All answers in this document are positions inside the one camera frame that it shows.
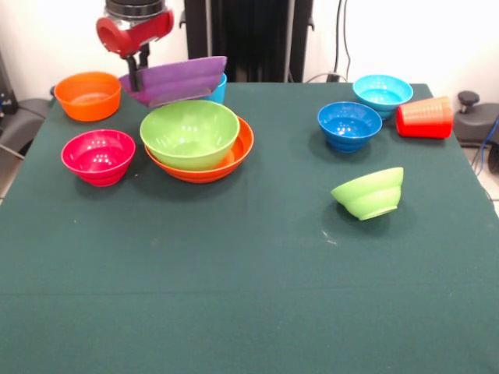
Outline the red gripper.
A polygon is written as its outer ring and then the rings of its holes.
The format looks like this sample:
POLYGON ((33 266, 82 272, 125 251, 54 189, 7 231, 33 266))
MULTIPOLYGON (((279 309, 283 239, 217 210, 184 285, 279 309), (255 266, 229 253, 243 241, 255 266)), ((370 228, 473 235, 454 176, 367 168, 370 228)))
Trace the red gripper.
POLYGON ((150 45, 148 42, 161 39, 168 35, 174 26, 172 10, 162 12, 152 19, 129 28, 120 29, 118 24, 109 17, 102 17, 97 21, 97 35, 104 47, 121 58, 128 65, 128 80, 131 91, 141 91, 142 83, 139 67, 133 56, 138 51, 140 67, 148 67, 150 45))

